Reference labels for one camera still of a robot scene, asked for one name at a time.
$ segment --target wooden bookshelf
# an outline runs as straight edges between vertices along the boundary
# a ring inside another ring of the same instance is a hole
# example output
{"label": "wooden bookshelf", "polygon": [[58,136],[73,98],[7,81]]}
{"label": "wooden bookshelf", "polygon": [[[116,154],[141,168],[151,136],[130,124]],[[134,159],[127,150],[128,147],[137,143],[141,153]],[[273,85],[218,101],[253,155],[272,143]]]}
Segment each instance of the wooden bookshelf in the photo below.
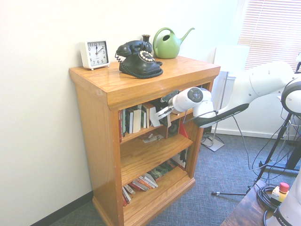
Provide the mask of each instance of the wooden bookshelf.
{"label": "wooden bookshelf", "polygon": [[141,225],[147,221],[144,216],[153,215],[167,200],[173,200],[195,183],[187,172],[179,167],[165,174],[157,182],[158,187],[146,192],[135,189],[136,194],[130,195],[131,202],[123,208],[126,226]]}
{"label": "wooden bookshelf", "polygon": [[136,138],[120,146],[122,186],[170,159],[192,145],[192,141],[178,134],[169,139],[144,143]]}
{"label": "wooden bookshelf", "polygon": [[126,132],[126,135],[122,138],[121,143],[123,144],[123,143],[125,143],[125,142],[127,142],[127,141],[129,141],[131,139],[134,139],[134,138],[136,138],[138,136],[141,136],[141,135],[143,135],[145,133],[151,132],[152,130],[157,129],[157,128],[161,127],[161,126],[162,125],[157,126],[157,127],[150,126],[149,128],[141,128],[141,130],[139,132],[137,132],[137,133],[128,134]]}
{"label": "wooden bookshelf", "polygon": [[[189,110],[187,111],[186,115],[189,115],[189,114],[191,114],[191,113],[192,113],[192,109],[189,109]],[[179,119],[179,118],[181,118],[181,117],[184,117],[184,116],[185,116],[185,112],[181,112],[181,113],[179,113],[179,114],[171,114],[171,115],[170,115],[170,121],[177,120],[177,119]]]}
{"label": "wooden bookshelf", "polygon": [[[157,129],[151,127],[126,134],[119,143],[118,110],[161,98],[174,90],[202,85],[211,91],[220,71],[217,65],[181,56],[160,61],[164,72],[151,79],[123,74],[117,62],[93,71],[83,67],[69,69],[79,102],[93,204],[107,226],[145,226],[195,183],[194,171],[203,129],[193,121],[184,124],[188,138],[176,135],[144,144],[139,136],[150,131],[155,133]],[[171,120],[182,119],[184,115],[171,115]],[[189,151],[185,171],[173,169],[161,178],[158,188],[137,192],[123,208],[124,184],[186,147]]]}

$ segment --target rotary dial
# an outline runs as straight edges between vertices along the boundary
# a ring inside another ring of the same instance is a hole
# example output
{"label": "rotary dial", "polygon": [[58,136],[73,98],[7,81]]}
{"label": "rotary dial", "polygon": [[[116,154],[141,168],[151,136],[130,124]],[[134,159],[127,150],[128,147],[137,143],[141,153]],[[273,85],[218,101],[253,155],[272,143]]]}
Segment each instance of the rotary dial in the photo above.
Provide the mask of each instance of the rotary dial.
{"label": "rotary dial", "polygon": [[153,58],[152,54],[144,50],[139,52],[139,57],[140,59],[148,63],[155,62],[155,59]]}

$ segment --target tripod leg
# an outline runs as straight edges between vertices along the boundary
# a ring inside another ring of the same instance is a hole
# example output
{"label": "tripod leg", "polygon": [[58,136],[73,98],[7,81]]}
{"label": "tripod leg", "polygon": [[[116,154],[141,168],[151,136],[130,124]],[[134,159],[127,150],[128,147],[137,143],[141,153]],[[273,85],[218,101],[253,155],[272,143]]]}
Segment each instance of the tripod leg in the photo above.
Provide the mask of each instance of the tripod leg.
{"label": "tripod leg", "polygon": [[246,195],[246,193],[211,192],[211,195],[219,196],[220,194],[225,194],[225,195]]}
{"label": "tripod leg", "polygon": [[264,172],[265,168],[267,167],[267,164],[269,163],[269,161],[270,161],[270,159],[271,159],[271,157],[272,157],[274,151],[276,150],[277,145],[278,145],[280,139],[283,137],[283,135],[284,135],[284,133],[285,133],[285,131],[286,131],[286,127],[287,127],[287,125],[288,125],[288,123],[289,123],[289,120],[290,120],[291,116],[292,116],[291,113],[289,113],[289,114],[287,115],[287,118],[285,119],[285,122],[284,122],[283,126],[281,127],[281,129],[280,129],[280,131],[279,131],[279,133],[278,133],[277,139],[276,139],[276,141],[275,141],[275,143],[274,143],[274,145],[273,145],[273,147],[272,147],[272,149],[271,149],[271,151],[270,151],[270,153],[269,153],[269,155],[268,155],[268,157],[267,157],[267,159],[266,159],[266,161],[265,161],[265,163],[264,163],[265,166],[262,167],[262,169],[261,169],[261,171],[260,171],[260,173],[259,173],[259,175],[258,175],[258,177],[257,177],[257,179],[256,179],[256,182],[259,181],[260,178],[262,177],[263,172]]}

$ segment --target wooden table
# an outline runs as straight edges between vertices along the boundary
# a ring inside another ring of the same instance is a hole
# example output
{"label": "wooden table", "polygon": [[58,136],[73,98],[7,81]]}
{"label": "wooden table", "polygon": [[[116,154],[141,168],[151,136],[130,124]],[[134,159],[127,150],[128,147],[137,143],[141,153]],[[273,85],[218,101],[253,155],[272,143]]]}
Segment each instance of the wooden table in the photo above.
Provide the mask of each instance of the wooden table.
{"label": "wooden table", "polygon": [[[263,187],[265,183],[259,180],[257,185]],[[257,200],[257,190],[254,185],[221,226],[264,226],[263,215],[267,208]]]}

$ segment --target red button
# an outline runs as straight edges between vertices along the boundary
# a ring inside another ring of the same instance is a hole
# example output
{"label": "red button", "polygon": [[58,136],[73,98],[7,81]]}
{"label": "red button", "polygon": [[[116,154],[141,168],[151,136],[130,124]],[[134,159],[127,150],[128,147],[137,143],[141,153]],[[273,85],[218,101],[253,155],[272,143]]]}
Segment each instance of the red button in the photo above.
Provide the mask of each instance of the red button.
{"label": "red button", "polygon": [[288,189],[290,188],[290,186],[287,183],[281,182],[280,183],[280,191],[283,193],[287,193]]}

